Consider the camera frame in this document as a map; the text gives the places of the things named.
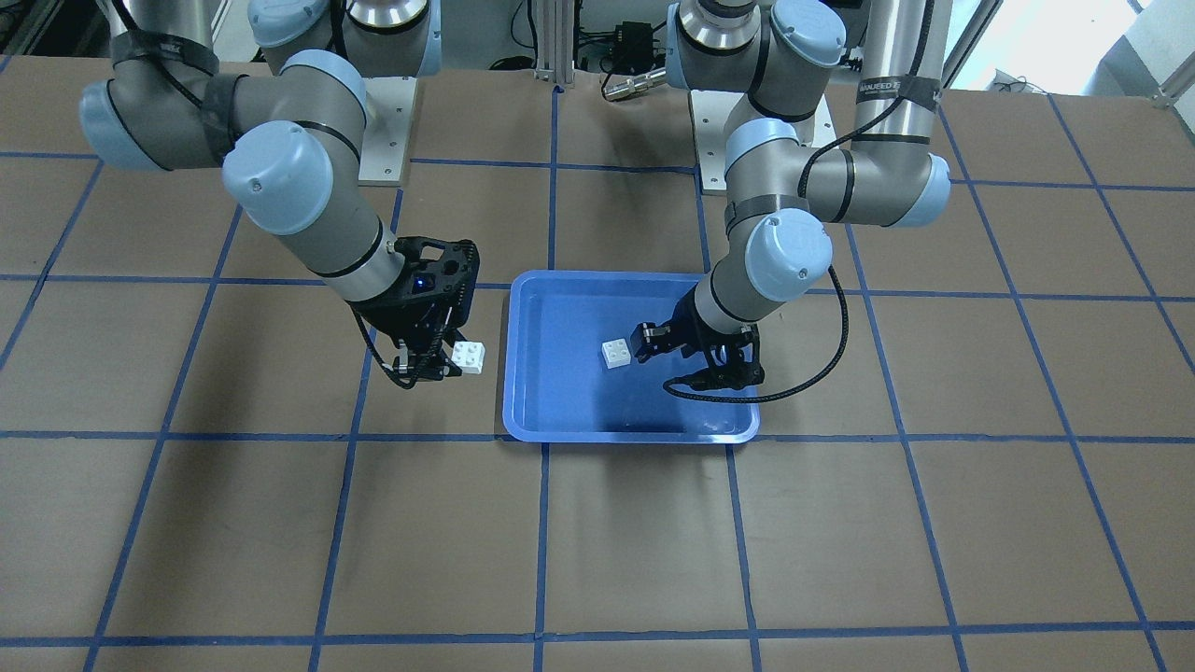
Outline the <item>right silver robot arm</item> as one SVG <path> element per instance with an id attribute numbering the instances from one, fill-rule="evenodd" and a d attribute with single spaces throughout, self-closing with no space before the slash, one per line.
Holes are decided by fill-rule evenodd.
<path id="1" fill-rule="evenodd" d="M 482 255 L 473 242 L 396 236 L 358 187 L 376 114 L 367 77 L 431 77 L 443 56 L 436 1 L 252 1 L 271 77 L 225 73 L 196 1 L 104 1 L 114 77 L 78 120 L 124 170 L 219 169 L 251 220 L 341 295 L 358 332 L 397 347 L 399 387 L 482 369 L 460 332 Z"/>

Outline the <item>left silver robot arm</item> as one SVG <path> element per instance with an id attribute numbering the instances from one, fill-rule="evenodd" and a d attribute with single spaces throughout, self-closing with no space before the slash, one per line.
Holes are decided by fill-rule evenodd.
<path id="1" fill-rule="evenodd" d="M 815 147 L 809 126 L 848 47 L 836 10 L 821 1 L 670 6 L 668 83 L 741 100 L 724 127 L 728 253 L 669 320 L 643 323 L 630 337 L 639 362 L 673 350 L 704 358 L 704 369 L 666 380 L 667 393 L 734 403 L 764 381 L 759 322 L 822 277 L 839 282 L 825 225 L 919 227 L 945 209 L 950 170 L 929 143 L 951 10 L 949 1 L 871 4 L 854 129 Z"/>

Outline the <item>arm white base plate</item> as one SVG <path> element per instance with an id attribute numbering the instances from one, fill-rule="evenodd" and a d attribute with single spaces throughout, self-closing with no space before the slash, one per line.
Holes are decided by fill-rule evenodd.
<path id="1" fill-rule="evenodd" d="M 402 187 L 406 175 L 415 100 L 415 77 L 370 77 L 366 81 L 367 126 L 361 148 L 361 187 Z"/>
<path id="2" fill-rule="evenodd" d="M 698 157 L 698 173 L 703 195 L 725 195 L 725 148 L 731 133 L 731 118 L 743 92 L 688 91 L 690 111 Z M 828 100 L 825 94 L 810 120 L 801 120 L 795 126 L 799 140 L 811 147 L 821 147 L 836 139 Z"/>

